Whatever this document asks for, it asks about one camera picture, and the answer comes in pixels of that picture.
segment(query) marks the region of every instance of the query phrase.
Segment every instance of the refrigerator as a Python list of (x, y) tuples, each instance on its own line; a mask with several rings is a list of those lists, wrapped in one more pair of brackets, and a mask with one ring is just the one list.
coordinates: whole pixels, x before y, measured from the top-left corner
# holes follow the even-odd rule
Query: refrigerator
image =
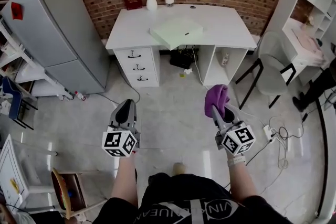
[[(22, 20), (12, 18), (12, 2), (21, 5)], [(29, 54), (67, 90), (104, 92), (109, 55), (83, 0), (9, 0), (1, 13)]]

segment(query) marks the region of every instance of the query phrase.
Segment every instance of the human arm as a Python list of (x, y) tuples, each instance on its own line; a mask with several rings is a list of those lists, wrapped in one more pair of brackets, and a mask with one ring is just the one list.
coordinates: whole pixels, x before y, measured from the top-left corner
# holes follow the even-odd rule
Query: human arm
[(136, 184), (134, 154), (128, 158), (120, 158), (111, 198), (123, 199), (138, 208)]
[(0, 210), (5, 216), (5, 221), (7, 221), (9, 224), (16, 224), (14, 217), (4, 204), (0, 204)]
[[(227, 158), (230, 159), (233, 158), (233, 156), (227, 152)], [(231, 193), (236, 201), (242, 202), (248, 197), (258, 195), (257, 189), (244, 162), (229, 167), (229, 173)]]

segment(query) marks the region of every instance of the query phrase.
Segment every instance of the drawer handle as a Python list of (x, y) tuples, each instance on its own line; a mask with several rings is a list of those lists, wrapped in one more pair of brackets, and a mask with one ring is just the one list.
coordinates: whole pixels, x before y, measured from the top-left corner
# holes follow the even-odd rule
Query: drawer handle
[(139, 57), (141, 57), (141, 55), (139, 55), (139, 56), (134, 56), (134, 55), (133, 55), (133, 52), (134, 52), (134, 50), (131, 50), (132, 56), (128, 56), (128, 58), (139, 58)]
[(137, 63), (137, 64), (136, 64), (136, 69), (133, 68), (133, 70), (135, 70), (135, 71), (138, 71), (138, 70), (145, 70), (145, 68), (139, 69), (139, 64)]
[(140, 76), (140, 78), (138, 78), (139, 81), (145, 81), (145, 80), (148, 80), (148, 79), (142, 79), (142, 76)]

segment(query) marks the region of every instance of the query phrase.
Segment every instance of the black sleeve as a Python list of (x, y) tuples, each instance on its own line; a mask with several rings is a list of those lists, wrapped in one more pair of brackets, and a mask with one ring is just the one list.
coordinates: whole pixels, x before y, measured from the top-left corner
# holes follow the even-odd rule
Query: black sleeve
[(291, 224), (288, 218), (276, 212), (273, 207), (260, 196), (248, 197), (242, 202), (242, 205), (260, 216), (260, 223)]
[(128, 201), (120, 198), (111, 198), (104, 204), (93, 223), (131, 224), (134, 222), (137, 212), (138, 209)]

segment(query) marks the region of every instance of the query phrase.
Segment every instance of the white wrist strap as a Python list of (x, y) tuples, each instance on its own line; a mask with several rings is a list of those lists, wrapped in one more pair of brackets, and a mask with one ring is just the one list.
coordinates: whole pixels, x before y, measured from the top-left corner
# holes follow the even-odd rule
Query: white wrist strap
[(242, 163), (242, 162), (246, 162), (245, 156), (239, 156), (239, 157), (234, 157), (232, 159), (228, 159), (227, 160), (227, 166), (231, 167), (236, 165), (237, 163)]

